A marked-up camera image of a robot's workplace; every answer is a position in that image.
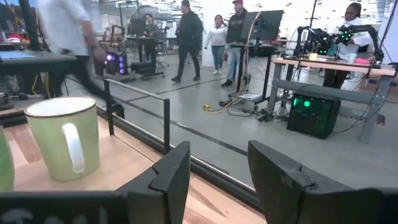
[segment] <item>black box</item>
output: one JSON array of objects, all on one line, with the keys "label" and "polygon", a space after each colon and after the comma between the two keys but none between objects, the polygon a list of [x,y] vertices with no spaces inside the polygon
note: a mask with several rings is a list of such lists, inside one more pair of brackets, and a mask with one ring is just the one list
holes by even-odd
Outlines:
[{"label": "black box", "polygon": [[292,97],[287,129],[325,139],[335,127],[340,99],[298,91]]}]

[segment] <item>green mug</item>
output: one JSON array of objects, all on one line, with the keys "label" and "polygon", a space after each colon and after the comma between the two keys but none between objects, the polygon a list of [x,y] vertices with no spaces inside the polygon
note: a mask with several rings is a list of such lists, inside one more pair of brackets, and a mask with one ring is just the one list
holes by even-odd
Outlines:
[{"label": "green mug", "polygon": [[34,103],[25,110],[51,178],[78,179],[100,165],[95,105],[92,98],[61,97]]},{"label": "green mug", "polygon": [[14,188],[14,160],[8,140],[0,126],[0,192],[12,191]]}]

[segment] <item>pink object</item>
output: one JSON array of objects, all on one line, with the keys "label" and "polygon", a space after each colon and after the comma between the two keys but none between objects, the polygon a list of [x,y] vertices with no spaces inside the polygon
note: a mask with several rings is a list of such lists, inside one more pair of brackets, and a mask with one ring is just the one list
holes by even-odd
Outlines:
[{"label": "pink object", "polygon": [[355,59],[355,63],[363,63],[363,64],[366,64],[366,65],[369,65],[369,64],[370,64],[370,62],[369,62],[368,60],[363,59],[363,58],[357,58],[357,59]]}]

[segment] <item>blurred person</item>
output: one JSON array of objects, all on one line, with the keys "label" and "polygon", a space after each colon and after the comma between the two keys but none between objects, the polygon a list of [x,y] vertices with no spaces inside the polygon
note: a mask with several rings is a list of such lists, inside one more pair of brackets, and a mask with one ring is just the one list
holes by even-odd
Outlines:
[{"label": "blurred person", "polygon": [[178,57],[180,59],[178,65],[177,76],[172,78],[174,82],[181,82],[182,72],[184,69],[185,60],[188,53],[191,55],[193,64],[195,66],[195,77],[193,81],[200,80],[200,67],[198,60],[198,48],[200,44],[200,37],[203,32],[203,24],[198,15],[192,12],[190,3],[187,0],[181,2],[181,12],[183,13],[180,20],[180,27],[176,31],[178,38]]},{"label": "blurred person", "polygon": [[226,34],[228,28],[221,15],[217,15],[214,20],[214,27],[210,29],[209,34],[207,35],[205,49],[207,49],[207,46],[211,40],[211,53],[213,54],[215,67],[213,74],[217,75],[220,74],[223,69]]},{"label": "blurred person", "polygon": [[[351,3],[345,12],[344,16],[344,24],[343,26],[359,26],[362,25],[361,19],[361,11],[362,5],[360,3],[353,2]],[[345,58],[348,54],[356,54],[358,53],[359,47],[363,47],[365,45],[371,44],[372,38],[367,32],[356,33],[352,36],[352,38],[348,41],[347,45],[340,43],[340,52],[339,57]],[[323,77],[323,86],[332,87],[332,88],[341,88],[343,86],[344,81],[346,80],[349,71],[341,71],[341,70],[332,70],[325,69],[325,75]]]},{"label": "blurred person", "polygon": [[[229,45],[233,42],[242,41],[241,33],[243,29],[244,17],[248,12],[243,7],[243,0],[235,0],[232,2],[235,7],[235,14],[229,19],[228,31],[226,35],[226,43]],[[232,86],[234,81],[235,69],[239,67],[239,59],[241,57],[241,49],[239,47],[229,47],[228,49],[228,75],[226,81],[221,87]]]},{"label": "blurred person", "polygon": [[[153,37],[156,40],[158,40],[159,39],[159,35],[160,35],[160,29],[159,29],[159,27],[156,24],[154,24],[154,17],[152,16],[152,14],[149,14],[149,13],[147,13],[145,15],[145,17],[146,17],[146,21],[147,21],[147,26],[146,26],[146,29],[144,31],[144,36]],[[149,61],[151,56],[153,58],[155,58],[155,61],[156,61],[156,45],[155,44],[145,44],[144,48],[145,48],[145,55],[146,55],[146,58],[147,58],[147,62]]]},{"label": "blurred person", "polygon": [[[77,59],[71,72],[59,72],[50,76],[52,86],[56,89],[54,95],[61,95],[61,85],[66,75],[72,73],[91,94],[106,100],[105,91],[90,78],[88,66],[90,54],[102,62],[105,62],[106,57],[105,51],[96,40],[90,21],[90,12],[95,10],[91,1],[38,0],[36,7],[50,50],[55,54],[73,55]],[[117,110],[123,109],[121,105],[116,107]]]}]

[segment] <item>concrete floor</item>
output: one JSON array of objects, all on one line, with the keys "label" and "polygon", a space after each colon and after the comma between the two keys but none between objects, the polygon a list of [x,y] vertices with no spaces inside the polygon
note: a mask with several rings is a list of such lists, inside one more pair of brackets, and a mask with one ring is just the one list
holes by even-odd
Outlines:
[{"label": "concrete floor", "polygon": [[[166,78],[161,76],[150,80],[136,80],[129,85],[161,94],[171,102],[171,143],[178,145],[182,141],[191,141],[192,154],[219,167],[234,178],[252,186],[247,162],[249,140],[258,140],[285,155],[302,162],[307,167],[354,188],[397,187],[398,186],[398,148],[395,138],[398,125],[398,103],[389,97],[389,102],[381,109],[386,116],[385,126],[376,126],[370,144],[358,142],[361,125],[347,132],[337,134],[326,140],[286,130],[286,122],[271,121],[262,123],[255,117],[235,117],[224,111],[219,115],[207,114],[203,105],[218,108],[219,100],[227,100],[227,94],[234,87],[220,88],[224,75],[212,75],[211,68],[201,68],[200,82],[193,82],[193,65],[186,65],[182,83],[170,81],[177,73],[177,57],[168,55],[163,59],[170,63],[165,68]],[[266,61],[252,60],[250,74],[253,79],[249,89],[251,93],[261,94]],[[322,78],[314,74],[302,74],[300,82],[321,84]],[[358,82],[346,81],[343,88],[352,90]],[[87,92],[73,80],[67,81],[71,96],[87,95]],[[111,86],[111,94],[123,101],[126,119],[146,131],[162,138],[163,106],[156,99],[145,97],[120,86]],[[345,106],[365,109],[366,105],[354,105],[343,102]],[[231,107],[251,109],[250,105],[239,104]],[[344,130],[355,122],[354,119],[339,117],[335,131]]]}]

